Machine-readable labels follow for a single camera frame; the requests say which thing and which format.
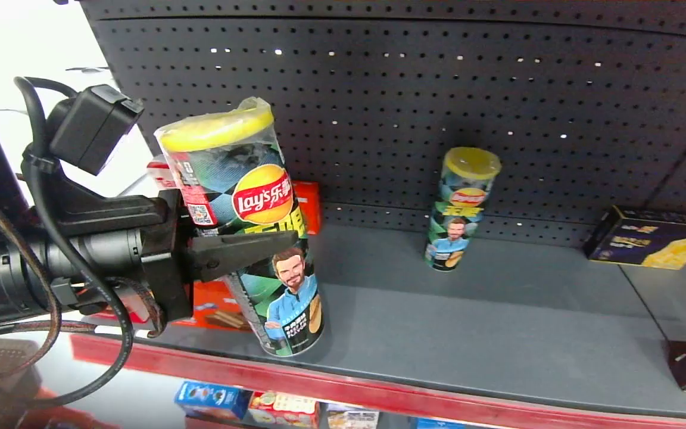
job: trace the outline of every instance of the black cable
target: black cable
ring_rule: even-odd
[[[28,117],[33,132],[33,144],[31,145],[32,154],[39,158],[48,157],[49,142],[46,141],[46,119],[44,117],[41,101],[36,94],[36,89],[33,87],[33,84],[25,78],[17,77],[14,79],[14,83],[23,93],[28,111]],[[51,83],[46,83],[41,80],[39,80],[38,83],[49,85],[49,89],[58,87],[58,85],[52,85]],[[131,346],[134,342],[134,332],[131,326],[131,320],[129,318],[129,313],[126,311],[126,307],[123,306],[123,302],[120,301],[112,288],[104,282],[104,279],[92,270],[84,257],[81,256],[76,248],[74,248],[68,239],[60,232],[60,229],[55,222],[54,215],[52,215],[51,212],[51,206],[49,205],[50,201],[47,200],[44,192],[43,176],[45,174],[46,173],[42,173],[39,169],[35,168],[35,166],[31,165],[28,165],[24,171],[28,188],[33,197],[33,201],[35,201],[36,212],[38,212],[43,227],[46,230],[46,233],[49,234],[49,238],[52,242],[60,248],[66,258],[68,258],[68,261],[81,272],[88,285],[97,288],[103,298],[106,299],[109,307],[115,313],[121,329],[121,348],[115,362],[107,371],[100,375],[97,380],[72,393],[52,397],[51,399],[25,399],[24,397],[14,397],[12,394],[7,393],[7,391],[0,388],[0,402],[9,405],[25,405],[30,408],[50,408],[66,405],[97,391],[97,389],[109,382],[109,380],[123,368],[123,365],[129,358]]]
[[[2,235],[5,236],[7,240],[17,248],[17,251],[20,252],[20,255],[28,265],[28,268],[30,268],[33,274],[38,278],[41,289],[44,290],[44,295],[46,296],[47,306],[49,309],[49,321],[46,323],[46,325],[49,326],[49,333],[46,335],[44,343],[41,345],[41,347],[39,347],[39,350],[37,350],[36,353],[34,353],[21,364],[14,368],[0,372],[0,378],[2,378],[9,377],[9,375],[13,375],[21,372],[24,369],[27,369],[38,362],[39,359],[43,358],[44,355],[46,355],[49,349],[51,349],[57,341],[58,334],[60,334],[60,329],[63,322],[63,313],[62,309],[60,309],[60,302],[57,301],[57,297],[52,291],[52,285],[49,281],[49,274],[47,273],[46,268],[44,268],[44,265],[41,264],[41,261],[36,257],[35,253],[33,253],[33,249],[30,248],[28,242],[25,241],[24,237],[20,234],[17,228],[12,225],[10,220],[1,210],[0,231],[2,232]]]
[[[62,82],[55,82],[53,80],[42,79],[40,77],[27,77],[25,79],[27,79],[28,82],[30,82],[30,84],[35,86],[36,88],[51,89],[53,91],[57,91],[65,95],[68,98],[74,97],[79,94],[77,90],[69,87],[68,85]]]

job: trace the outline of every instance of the white wall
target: white wall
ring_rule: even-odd
[[[81,90],[88,85],[112,83],[111,75],[108,71],[85,75],[66,69],[106,65],[78,3],[59,6],[50,0],[0,0],[0,109],[25,109],[21,94],[12,83],[14,76],[54,79]],[[43,90],[40,96],[46,111],[62,98]],[[14,171],[19,171],[22,151],[30,142],[27,117],[0,111],[0,142]],[[119,144],[114,158],[99,177],[71,166],[66,166],[66,173],[101,195],[114,196],[144,173],[149,158],[149,150],[135,129]],[[145,193],[154,195],[152,181],[145,182],[143,187]],[[45,335],[26,333],[7,337],[41,344]],[[100,365],[73,361],[68,334],[60,336],[36,369],[44,387],[59,394],[89,383],[105,370]],[[181,383],[179,378],[125,369],[106,388],[72,407],[122,427],[182,427],[183,413],[172,402]]]
[[[64,82],[76,90],[89,85],[113,84],[109,71],[84,74],[71,67],[106,66],[78,2],[56,5],[50,0],[0,0],[0,109],[24,111],[14,76],[36,76]],[[63,96],[39,90],[45,111]],[[15,171],[30,142],[25,115],[0,111],[0,142]],[[98,177],[66,166],[68,176],[104,196],[115,196],[144,173],[150,158],[138,129],[117,147],[111,162]],[[147,193],[152,187],[145,187]]]

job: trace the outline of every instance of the robotic arm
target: robotic arm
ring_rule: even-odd
[[[33,143],[24,153],[23,176],[35,201],[27,207],[0,147],[0,334],[48,329],[43,347],[10,375],[35,363],[54,344],[60,328],[90,331],[66,323],[61,312],[90,315],[111,309],[122,331],[112,366],[84,388],[46,400],[14,397],[0,388],[0,402],[25,407],[65,405],[93,393],[125,364],[133,327],[121,288],[139,296],[152,318],[155,337],[167,321],[192,315],[193,281],[209,281],[291,246],[293,231],[195,237],[178,190],[158,198],[103,198],[69,180],[64,160],[98,174],[118,139],[142,113],[142,106],[108,85],[76,92],[59,82],[16,78],[26,101]],[[67,98],[44,116],[35,88]],[[45,322],[14,323],[49,313]]]

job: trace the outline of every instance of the chip canister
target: chip canister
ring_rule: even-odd
[[[292,356],[324,329],[307,232],[269,103],[204,114],[155,131],[198,234],[298,232],[295,246],[222,277],[261,346]]]

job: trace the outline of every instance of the red box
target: red box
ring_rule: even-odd
[[[293,180],[293,191],[298,199],[298,206],[303,213],[305,228],[312,235],[319,234],[322,227],[322,207],[319,203],[319,183]]]
[[[192,306],[191,319],[172,324],[250,331],[248,321],[224,282],[195,282],[192,288]]]
[[[319,402],[296,394],[254,391],[248,412],[259,424],[319,427]]]

